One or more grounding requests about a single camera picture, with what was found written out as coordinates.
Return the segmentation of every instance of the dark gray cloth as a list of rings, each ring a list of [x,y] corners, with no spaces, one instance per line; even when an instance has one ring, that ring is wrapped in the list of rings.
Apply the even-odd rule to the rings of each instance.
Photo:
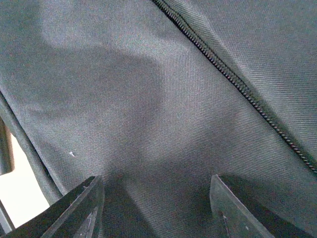
[[[305,22],[279,20],[289,8],[193,2],[174,7],[202,19],[197,31],[212,32],[219,55],[316,155],[316,17],[305,12],[311,35],[292,36],[284,28]],[[49,200],[103,176],[101,237],[214,237],[213,174],[243,180],[261,205],[316,235],[314,175],[151,1],[3,2],[0,14],[1,116],[34,148]]]

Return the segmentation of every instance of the black zipper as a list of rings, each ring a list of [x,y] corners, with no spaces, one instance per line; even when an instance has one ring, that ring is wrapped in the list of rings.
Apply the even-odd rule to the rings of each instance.
[[[272,116],[269,116],[261,106],[260,100],[257,100],[250,88],[245,82],[235,74],[217,54],[199,37],[190,27],[186,20],[174,9],[172,9],[164,0],[152,0],[159,9],[177,26],[177,28],[204,54],[204,56],[225,76],[230,83],[251,103],[251,105],[260,113],[260,115],[273,127],[280,137],[292,148],[306,166],[317,175],[317,169],[313,166],[313,159],[307,152],[304,152],[297,146],[290,136],[287,135],[279,125],[274,122]]]

